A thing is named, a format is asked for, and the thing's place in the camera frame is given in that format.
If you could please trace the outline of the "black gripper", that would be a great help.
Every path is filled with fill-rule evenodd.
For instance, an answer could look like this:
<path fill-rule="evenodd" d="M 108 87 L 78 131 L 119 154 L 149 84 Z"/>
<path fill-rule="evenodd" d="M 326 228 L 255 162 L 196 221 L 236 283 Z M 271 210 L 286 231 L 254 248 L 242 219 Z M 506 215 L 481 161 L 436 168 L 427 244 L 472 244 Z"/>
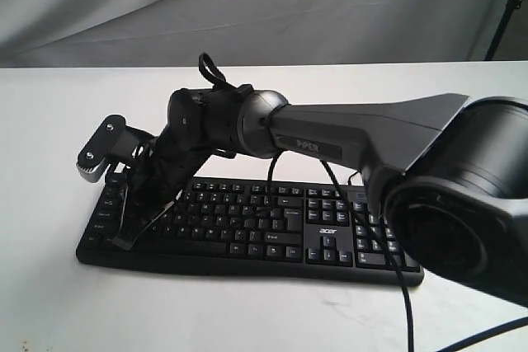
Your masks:
<path fill-rule="evenodd" d="M 149 156 L 142 155 L 129 175 L 122 174 L 119 227 L 112 239 L 121 250 L 131 250 L 150 226 L 173 209 L 172 200 L 213 152 L 209 147 L 182 150 L 169 128 L 152 144 Z"/>

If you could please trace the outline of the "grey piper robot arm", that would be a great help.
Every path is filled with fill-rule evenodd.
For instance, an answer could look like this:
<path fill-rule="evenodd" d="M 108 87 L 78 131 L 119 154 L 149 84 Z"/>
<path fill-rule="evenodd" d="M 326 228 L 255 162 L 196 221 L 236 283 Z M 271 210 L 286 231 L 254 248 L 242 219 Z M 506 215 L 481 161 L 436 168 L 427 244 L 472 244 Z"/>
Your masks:
<path fill-rule="evenodd" d="M 180 89 L 167 124 L 142 133 L 128 175 L 139 206 L 115 237 L 129 250 L 218 151 L 291 151 L 357 170 L 370 210 L 442 278 L 527 304 L 527 104 L 461 94 L 381 104 L 291 105 L 249 85 Z"/>

